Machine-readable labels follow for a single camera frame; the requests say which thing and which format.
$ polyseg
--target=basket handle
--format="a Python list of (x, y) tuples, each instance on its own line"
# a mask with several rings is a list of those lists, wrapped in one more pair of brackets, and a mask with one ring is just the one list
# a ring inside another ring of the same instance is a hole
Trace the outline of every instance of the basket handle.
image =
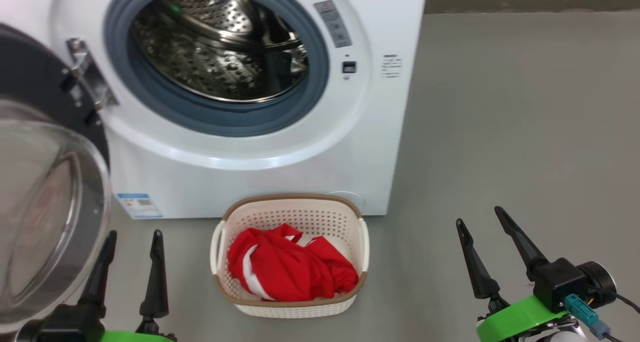
[(367, 227), (367, 223), (362, 217), (360, 217), (358, 220), (361, 227), (360, 237), (362, 238), (362, 272), (366, 272), (369, 269), (369, 229)]
[(211, 251), (209, 252), (208, 262), (211, 267), (211, 274), (214, 276), (218, 274), (218, 267), (220, 266), (218, 258), (222, 257), (222, 251), (220, 251), (220, 235), (224, 224), (224, 220), (220, 221), (220, 223), (215, 227), (215, 231), (213, 231), (213, 236), (211, 237)]

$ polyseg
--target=green mount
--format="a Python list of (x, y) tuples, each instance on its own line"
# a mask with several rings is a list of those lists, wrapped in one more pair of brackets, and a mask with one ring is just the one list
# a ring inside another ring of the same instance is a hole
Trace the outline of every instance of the green mount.
[(476, 329), (482, 342), (499, 342), (566, 315), (551, 313), (534, 295), (487, 317)]
[(128, 331), (105, 331), (100, 342), (172, 342), (164, 336), (145, 335)]

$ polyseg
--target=white plastic basket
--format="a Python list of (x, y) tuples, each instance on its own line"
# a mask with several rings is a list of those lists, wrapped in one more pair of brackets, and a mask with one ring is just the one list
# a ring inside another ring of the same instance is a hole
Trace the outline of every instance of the white plastic basket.
[[(238, 234), (247, 228), (270, 230), (289, 224), (304, 236), (323, 235), (359, 274), (358, 285), (333, 299), (299, 303), (261, 301), (245, 291), (227, 269), (227, 253)], [(211, 239), (211, 273), (222, 295), (247, 315), (273, 319), (306, 319), (345, 312), (362, 288), (369, 267), (369, 232), (358, 209), (350, 201), (328, 195), (276, 195), (242, 200), (231, 207)]]

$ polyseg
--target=gray floor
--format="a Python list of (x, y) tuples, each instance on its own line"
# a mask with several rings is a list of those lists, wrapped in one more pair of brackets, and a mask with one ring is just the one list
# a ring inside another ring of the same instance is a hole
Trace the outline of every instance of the gray floor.
[[(247, 317), (209, 272), (217, 221), (131, 221), (109, 274), (110, 329), (140, 322), (154, 229), (165, 235), (171, 313), (163, 331), (192, 341), (476, 341), (477, 315), (455, 233), (463, 217), (478, 253), (516, 301), (531, 286), (493, 216), (504, 206), (549, 258), (596, 260), (640, 301), (640, 14), (430, 15), (423, 27), (390, 213), (369, 218), (364, 290), (343, 315)], [(638, 316), (601, 318), (624, 341)]]

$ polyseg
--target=white washing machine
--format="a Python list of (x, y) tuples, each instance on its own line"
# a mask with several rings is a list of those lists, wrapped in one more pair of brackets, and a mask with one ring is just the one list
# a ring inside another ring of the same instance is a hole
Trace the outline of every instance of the white washing machine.
[(0, 21), (91, 85), (131, 217), (286, 192), (383, 215), (424, 1), (0, 0)]

